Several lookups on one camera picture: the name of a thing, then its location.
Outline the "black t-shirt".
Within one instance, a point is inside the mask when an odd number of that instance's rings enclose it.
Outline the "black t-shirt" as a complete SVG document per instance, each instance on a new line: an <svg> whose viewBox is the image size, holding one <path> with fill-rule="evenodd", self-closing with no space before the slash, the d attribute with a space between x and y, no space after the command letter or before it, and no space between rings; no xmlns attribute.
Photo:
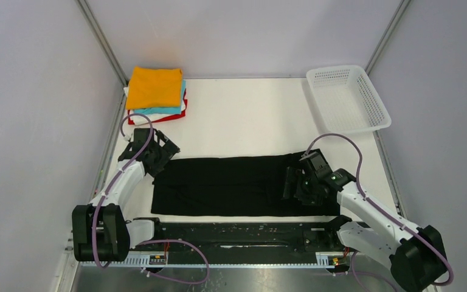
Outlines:
<svg viewBox="0 0 467 292"><path fill-rule="evenodd" d="M335 200L306 206L283 197L286 171L299 168L301 155L171 160L154 178L151 212L192 217L340 215Z"/></svg>

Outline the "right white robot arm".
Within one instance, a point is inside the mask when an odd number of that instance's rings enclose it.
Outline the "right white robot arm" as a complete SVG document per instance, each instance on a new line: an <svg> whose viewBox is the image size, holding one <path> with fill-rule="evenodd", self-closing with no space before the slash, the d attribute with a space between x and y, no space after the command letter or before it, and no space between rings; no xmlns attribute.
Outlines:
<svg viewBox="0 0 467 292"><path fill-rule="evenodd" d="M338 242L362 252L388 268L395 282L406 291L422 291L449 272L441 234L393 215L364 190L357 177L344 169L332 170L324 155L314 150L297 166L287 167L283 198L294 198L306 206L321 206L335 200L366 225L345 215L327 224Z"/></svg>

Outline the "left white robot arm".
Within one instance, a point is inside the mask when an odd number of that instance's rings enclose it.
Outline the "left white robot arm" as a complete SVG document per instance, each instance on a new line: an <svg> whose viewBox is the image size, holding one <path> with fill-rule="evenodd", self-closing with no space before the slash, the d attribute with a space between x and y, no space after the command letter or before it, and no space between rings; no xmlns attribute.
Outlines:
<svg viewBox="0 0 467 292"><path fill-rule="evenodd" d="M133 131L106 186L88 204L77 205L72 211L77 261L95 261L98 266L122 262L130 249L153 238L151 220L128 223L122 209L136 186L146 176L154 178L160 174L179 152L179 147L160 130L136 128Z"/></svg>

